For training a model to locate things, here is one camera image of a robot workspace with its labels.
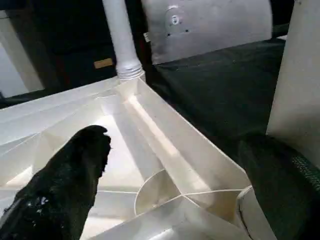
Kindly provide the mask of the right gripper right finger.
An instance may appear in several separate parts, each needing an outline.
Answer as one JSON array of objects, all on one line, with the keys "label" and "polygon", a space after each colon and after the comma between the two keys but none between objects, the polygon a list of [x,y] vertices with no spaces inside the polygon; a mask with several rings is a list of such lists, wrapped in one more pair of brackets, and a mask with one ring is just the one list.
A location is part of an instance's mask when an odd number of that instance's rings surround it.
[{"label": "right gripper right finger", "polygon": [[320,238],[320,170],[313,163],[263,134],[244,136],[237,159],[278,240]]}]

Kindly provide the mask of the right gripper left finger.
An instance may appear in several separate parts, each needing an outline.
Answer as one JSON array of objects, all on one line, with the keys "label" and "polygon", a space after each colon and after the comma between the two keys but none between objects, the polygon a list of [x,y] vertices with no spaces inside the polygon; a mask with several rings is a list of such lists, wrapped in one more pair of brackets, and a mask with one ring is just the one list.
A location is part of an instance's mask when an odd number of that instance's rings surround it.
[{"label": "right gripper left finger", "polygon": [[79,240],[108,164],[107,128],[79,130],[19,190],[0,218],[2,240]]}]

